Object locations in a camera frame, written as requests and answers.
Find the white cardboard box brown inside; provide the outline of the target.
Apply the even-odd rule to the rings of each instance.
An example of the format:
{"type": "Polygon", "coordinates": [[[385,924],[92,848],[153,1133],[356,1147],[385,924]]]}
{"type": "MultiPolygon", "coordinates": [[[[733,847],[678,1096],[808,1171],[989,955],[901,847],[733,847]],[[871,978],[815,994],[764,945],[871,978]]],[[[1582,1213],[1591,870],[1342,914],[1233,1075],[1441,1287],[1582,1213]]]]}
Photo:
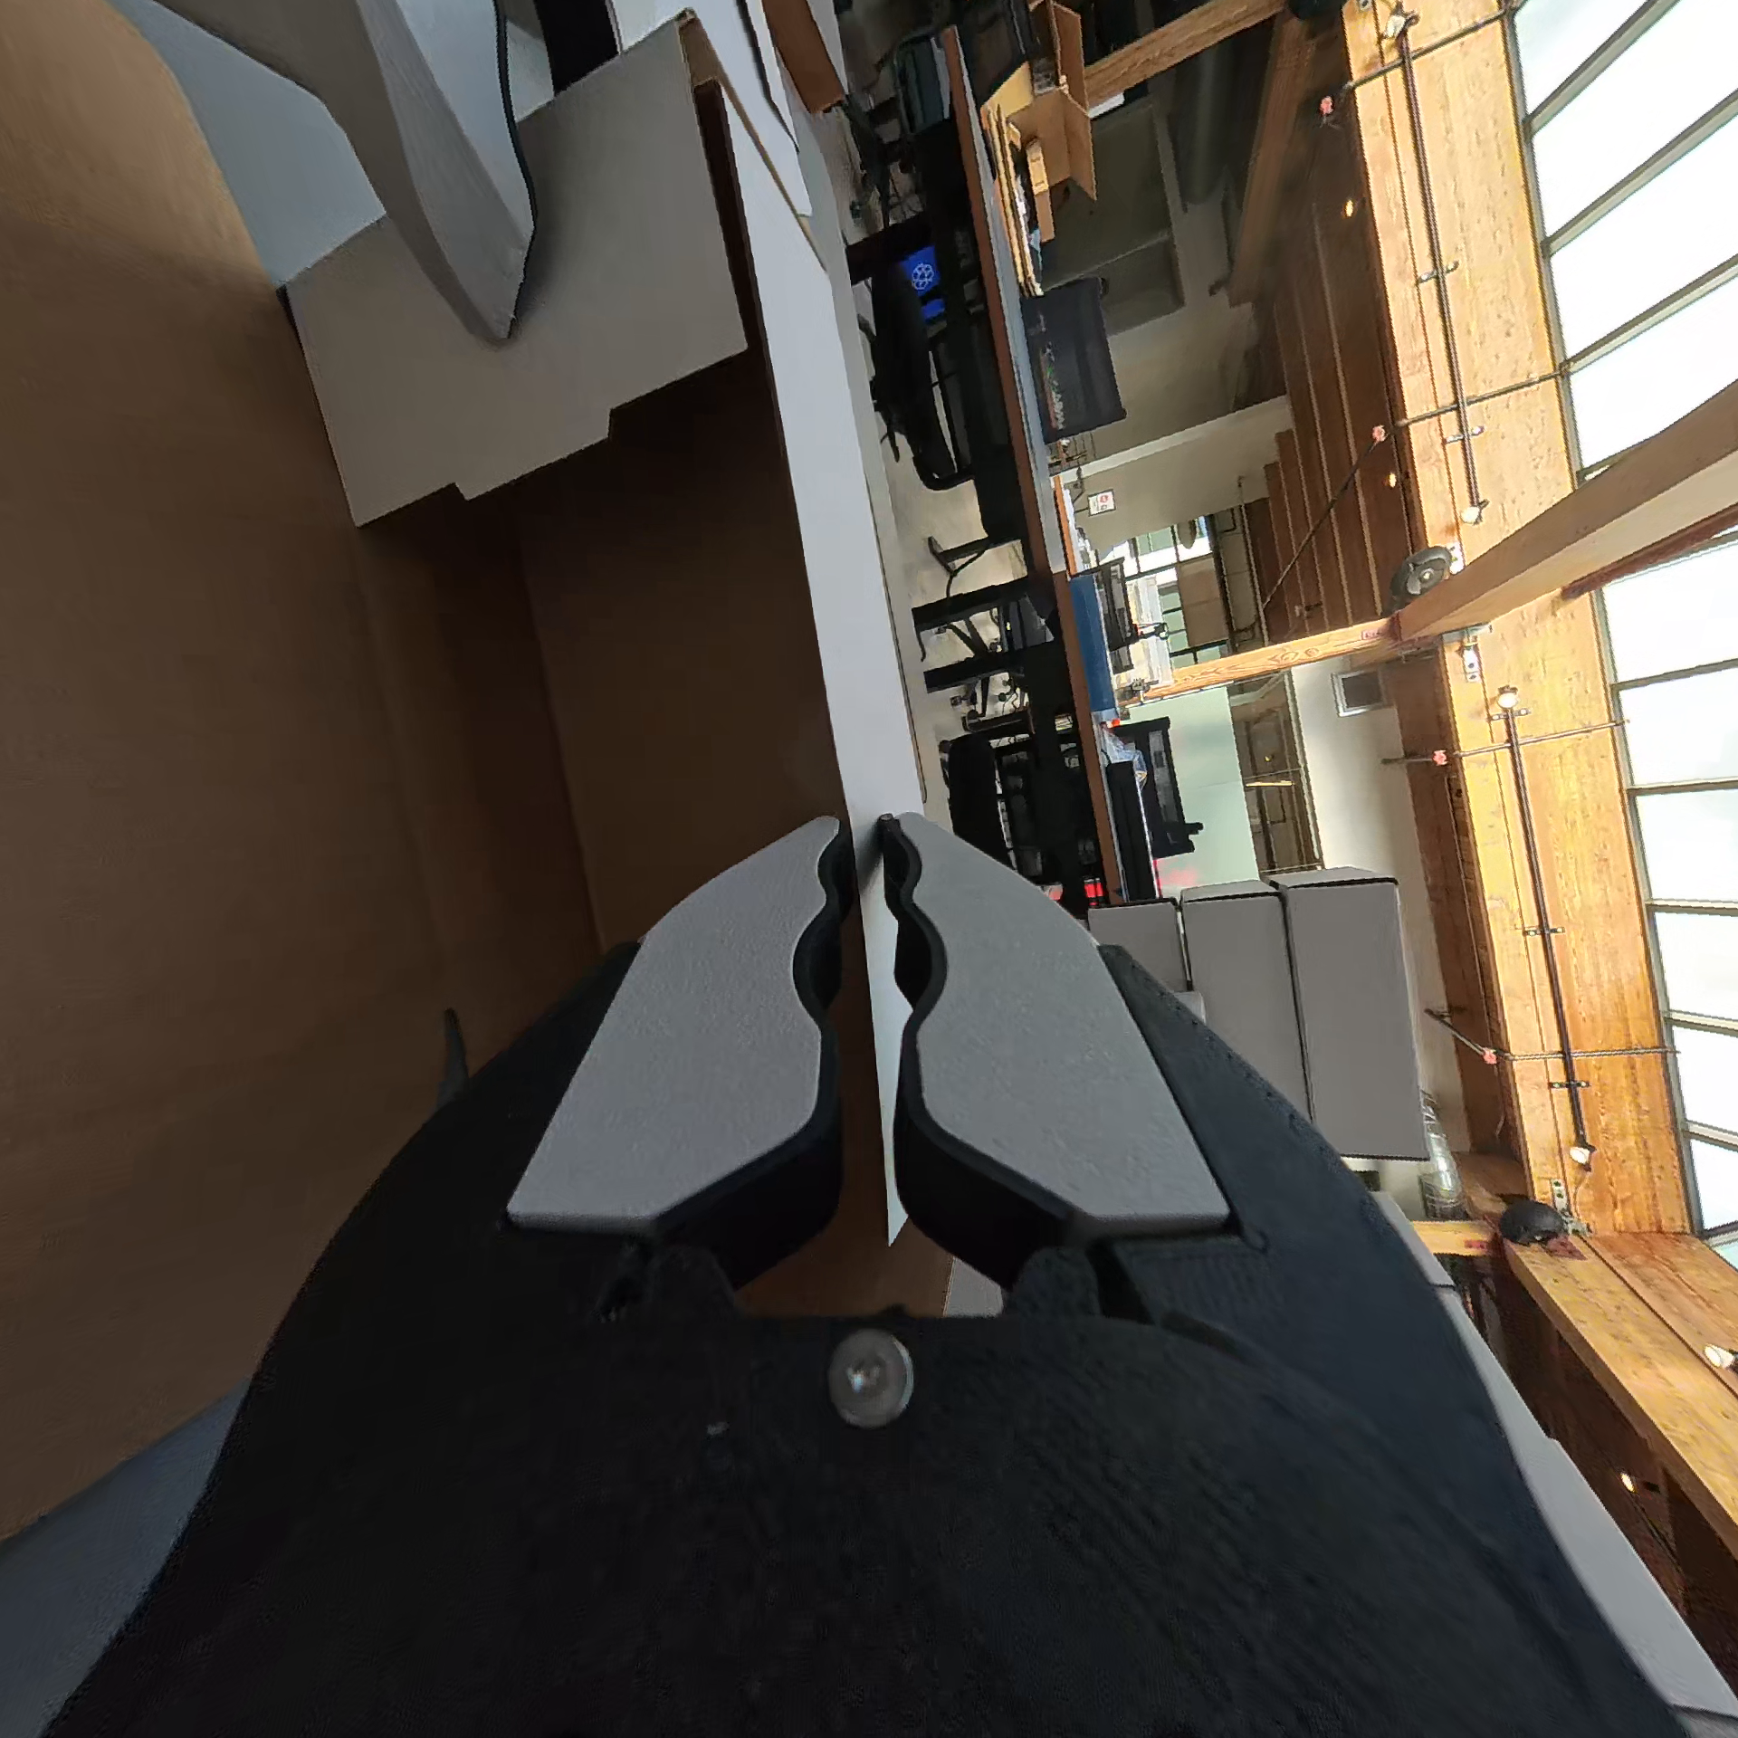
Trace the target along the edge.
{"type": "Polygon", "coordinates": [[[762,3],[610,3],[478,341],[386,220],[278,286],[278,40],[4,3],[4,1539],[259,1364],[601,954],[924,804],[819,123],[762,3]]]}

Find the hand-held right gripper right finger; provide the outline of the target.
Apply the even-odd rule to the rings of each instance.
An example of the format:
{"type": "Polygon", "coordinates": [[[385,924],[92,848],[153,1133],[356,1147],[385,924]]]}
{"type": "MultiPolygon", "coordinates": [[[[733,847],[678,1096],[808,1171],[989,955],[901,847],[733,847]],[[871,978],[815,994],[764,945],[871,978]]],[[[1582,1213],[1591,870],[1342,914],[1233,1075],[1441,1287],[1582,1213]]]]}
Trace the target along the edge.
{"type": "Polygon", "coordinates": [[[908,1003],[895,1184],[1001,1290],[1030,1258],[1230,1226],[1102,949],[1060,901],[924,814],[879,822],[908,1003]]]}

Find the grey desk black legs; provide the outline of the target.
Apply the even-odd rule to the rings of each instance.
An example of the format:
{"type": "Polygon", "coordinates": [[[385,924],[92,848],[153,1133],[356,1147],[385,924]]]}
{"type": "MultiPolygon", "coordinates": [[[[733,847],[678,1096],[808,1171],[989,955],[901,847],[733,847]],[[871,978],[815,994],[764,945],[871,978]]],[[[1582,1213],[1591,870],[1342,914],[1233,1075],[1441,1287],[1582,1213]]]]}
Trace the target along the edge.
{"type": "Polygon", "coordinates": [[[1039,891],[1078,919],[1099,905],[1153,898],[1157,882],[1134,754],[1088,709],[1070,587],[1055,610],[1036,605],[1021,578],[949,591],[916,605],[912,617],[923,642],[953,642],[962,649],[958,657],[924,664],[924,689],[956,709],[952,737],[1003,727],[1078,737],[1099,869],[1086,883],[1033,882],[1039,891]]]}
{"type": "Polygon", "coordinates": [[[1028,349],[1021,300],[1014,276],[1014,257],[1007,242],[991,170],[985,130],[971,91],[967,53],[958,26],[940,31],[940,49],[948,76],[948,108],[959,144],[965,199],[971,213],[971,248],[974,275],[982,289],[985,318],[993,358],[993,400],[1006,423],[1006,467],[1014,476],[1020,505],[1020,550],[1027,560],[1028,590],[1036,605],[1057,608],[1068,595],[1070,559],[1065,527],[1057,509],[1048,451],[1039,422],[1036,378],[1028,349]]]}

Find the stack of white boxes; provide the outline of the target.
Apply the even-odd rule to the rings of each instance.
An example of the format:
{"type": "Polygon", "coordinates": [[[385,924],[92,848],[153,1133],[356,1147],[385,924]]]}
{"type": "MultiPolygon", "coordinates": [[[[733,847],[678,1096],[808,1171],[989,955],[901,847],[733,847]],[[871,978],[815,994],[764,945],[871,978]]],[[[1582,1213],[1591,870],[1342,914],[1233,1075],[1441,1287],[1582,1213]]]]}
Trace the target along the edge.
{"type": "Polygon", "coordinates": [[[1345,1158],[1419,1164],[1419,1080],[1398,883],[1329,869],[1209,883],[1088,916],[1345,1158]]]}

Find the open brown cardboard box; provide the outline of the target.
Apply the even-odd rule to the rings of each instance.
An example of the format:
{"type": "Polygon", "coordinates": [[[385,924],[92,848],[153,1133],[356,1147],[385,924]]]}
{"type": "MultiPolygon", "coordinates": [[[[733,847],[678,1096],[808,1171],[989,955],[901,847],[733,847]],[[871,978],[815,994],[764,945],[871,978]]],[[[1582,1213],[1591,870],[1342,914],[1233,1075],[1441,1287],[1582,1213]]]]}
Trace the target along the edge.
{"type": "Polygon", "coordinates": [[[1014,276],[1036,295],[1057,206],[1072,190],[1096,194],[1080,15],[1055,2],[967,3],[962,44],[1014,276]]]}

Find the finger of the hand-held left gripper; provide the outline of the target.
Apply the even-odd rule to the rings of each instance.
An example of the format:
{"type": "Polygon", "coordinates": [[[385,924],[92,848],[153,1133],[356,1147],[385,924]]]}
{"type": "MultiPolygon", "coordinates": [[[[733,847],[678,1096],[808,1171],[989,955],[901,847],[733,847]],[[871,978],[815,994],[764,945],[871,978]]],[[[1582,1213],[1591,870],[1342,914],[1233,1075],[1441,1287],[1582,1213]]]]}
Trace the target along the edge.
{"type": "Polygon", "coordinates": [[[500,6],[367,2],[360,17],[402,162],[378,189],[383,208],[465,330],[505,341],[534,242],[534,185],[500,6]]]}

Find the flat black device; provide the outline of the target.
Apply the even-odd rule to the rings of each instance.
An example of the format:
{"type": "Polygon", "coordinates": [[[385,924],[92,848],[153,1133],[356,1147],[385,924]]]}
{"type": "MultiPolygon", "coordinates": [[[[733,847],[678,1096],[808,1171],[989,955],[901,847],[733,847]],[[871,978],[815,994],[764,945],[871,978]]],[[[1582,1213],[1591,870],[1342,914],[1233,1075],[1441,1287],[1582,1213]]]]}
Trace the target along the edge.
{"type": "Polygon", "coordinates": [[[1202,823],[1187,820],[1181,800],[1177,759],[1171,745],[1169,719],[1123,719],[1111,724],[1118,745],[1134,754],[1136,791],[1153,856],[1167,861],[1195,853],[1202,823]]]}

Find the flat blue box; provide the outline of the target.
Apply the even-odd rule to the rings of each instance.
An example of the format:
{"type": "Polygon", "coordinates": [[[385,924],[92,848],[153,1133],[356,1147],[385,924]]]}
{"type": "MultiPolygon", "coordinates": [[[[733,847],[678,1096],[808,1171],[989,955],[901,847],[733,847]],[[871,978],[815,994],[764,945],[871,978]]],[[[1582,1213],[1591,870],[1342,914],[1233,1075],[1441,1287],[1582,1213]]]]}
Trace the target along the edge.
{"type": "Polygon", "coordinates": [[[1109,566],[1105,563],[1070,575],[1072,618],[1078,640],[1078,664],[1088,695],[1088,709],[1096,724],[1118,724],[1122,714],[1116,695],[1111,628],[1106,626],[1109,566]]]}

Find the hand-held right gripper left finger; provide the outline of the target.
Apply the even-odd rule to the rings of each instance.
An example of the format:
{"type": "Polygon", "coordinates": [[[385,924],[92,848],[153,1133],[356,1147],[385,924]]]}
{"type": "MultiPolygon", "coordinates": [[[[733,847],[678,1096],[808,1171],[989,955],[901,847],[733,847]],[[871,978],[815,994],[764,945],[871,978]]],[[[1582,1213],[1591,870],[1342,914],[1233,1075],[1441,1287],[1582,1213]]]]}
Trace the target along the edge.
{"type": "Polygon", "coordinates": [[[524,1231],[705,1252],[744,1287],[835,1214],[850,834],[794,828],[645,931],[506,1203],[524,1231]]]}

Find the tall paned window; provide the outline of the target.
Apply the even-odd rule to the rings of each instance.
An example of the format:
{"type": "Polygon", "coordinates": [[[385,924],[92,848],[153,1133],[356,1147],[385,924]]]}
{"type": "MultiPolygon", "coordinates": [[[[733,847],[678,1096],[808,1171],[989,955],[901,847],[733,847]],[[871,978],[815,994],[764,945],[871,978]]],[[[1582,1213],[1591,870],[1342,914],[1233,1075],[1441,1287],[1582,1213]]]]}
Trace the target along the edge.
{"type": "Polygon", "coordinates": [[[1735,534],[1600,591],[1694,1232],[1735,1264],[1735,534]]]}
{"type": "Polygon", "coordinates": [[[1735,378],[1735,3],[1527,2],[1511,44],[1584,476],[1735,378]]]}

